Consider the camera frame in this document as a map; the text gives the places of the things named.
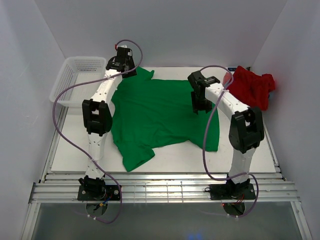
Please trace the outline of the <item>green t shirt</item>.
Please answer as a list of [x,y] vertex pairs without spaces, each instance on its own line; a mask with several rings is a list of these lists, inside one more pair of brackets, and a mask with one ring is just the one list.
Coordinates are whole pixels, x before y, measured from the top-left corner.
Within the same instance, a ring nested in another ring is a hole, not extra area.
[[115,106],[111,134],[126,172],[154,159],[155,148],[191,142],[216,153],[220,140],[218,112],[193,113],[187,80],[155,79],[139,67],[122,80],[111,99]]

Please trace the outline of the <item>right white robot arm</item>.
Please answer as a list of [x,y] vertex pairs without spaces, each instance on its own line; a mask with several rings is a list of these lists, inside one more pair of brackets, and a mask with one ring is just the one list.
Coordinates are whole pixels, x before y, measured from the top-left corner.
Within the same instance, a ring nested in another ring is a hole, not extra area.
[[192,72],[188,78],[194,113],[204,111],[213,114],[220,109],[229,119],[228,139],[233,147],[231,168],[221,183],[211,184],[206,189],[212,200],[253,200],[256,197],[250,183],[249,171],[253,155],[265,138],[262,112],[259,107],[250,107],[228,92],[214,76],[204,77],[201,71]]

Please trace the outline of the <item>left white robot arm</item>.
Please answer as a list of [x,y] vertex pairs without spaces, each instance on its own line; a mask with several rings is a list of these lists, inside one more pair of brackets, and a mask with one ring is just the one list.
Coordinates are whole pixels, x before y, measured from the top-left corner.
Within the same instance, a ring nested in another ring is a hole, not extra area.
[[134,67],[132,50],[126,45],[117,46],[116,56],[106,65],[106,80],[102,81],[90,99],[82,102],[82,116],[88,136],[90,158],[85,177],[79,179],[79,182],[85,193],[95,200],[100,200],[107,194],[103,180],[105,174],[96,164],[104,156],[106,138],[113,124],[109,104],[123,79],[137,74],[135,70],[124,75],[121,73]]

